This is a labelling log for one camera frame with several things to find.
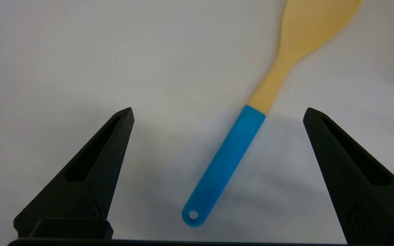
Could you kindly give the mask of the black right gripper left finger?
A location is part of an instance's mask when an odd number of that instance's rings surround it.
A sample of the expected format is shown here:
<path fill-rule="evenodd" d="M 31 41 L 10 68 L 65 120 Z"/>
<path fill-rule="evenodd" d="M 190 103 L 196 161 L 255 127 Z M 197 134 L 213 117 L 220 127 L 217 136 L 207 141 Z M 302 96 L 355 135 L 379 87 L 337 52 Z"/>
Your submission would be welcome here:
<path fill-rule="evenodd" d="M 131 108 L 116 112 L 15 217 L 18 237 L 41 219 L 106 219 L 133 123 Z"/>

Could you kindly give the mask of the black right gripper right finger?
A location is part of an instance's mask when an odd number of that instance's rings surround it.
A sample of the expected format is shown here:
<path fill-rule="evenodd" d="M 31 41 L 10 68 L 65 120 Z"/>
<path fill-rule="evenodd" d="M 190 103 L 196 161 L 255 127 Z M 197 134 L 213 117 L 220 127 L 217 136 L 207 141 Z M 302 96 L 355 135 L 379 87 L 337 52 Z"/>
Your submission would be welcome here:
<path fill-rule="evenodd" d="M 330 117 L 303 117 L 348 244 L 394 244 L 394 175 Z"/>

